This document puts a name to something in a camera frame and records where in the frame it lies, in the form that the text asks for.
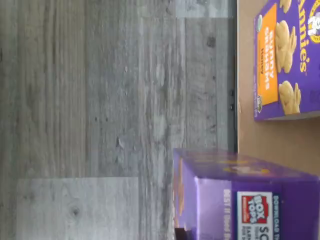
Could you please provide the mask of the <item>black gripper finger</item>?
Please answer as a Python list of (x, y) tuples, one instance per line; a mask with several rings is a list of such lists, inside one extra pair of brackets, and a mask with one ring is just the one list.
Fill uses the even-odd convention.
[(191, 230), (186, 230), (184, 228), (175, 227), (174, 228), (175, 240), (193, 240), (193, 233)]

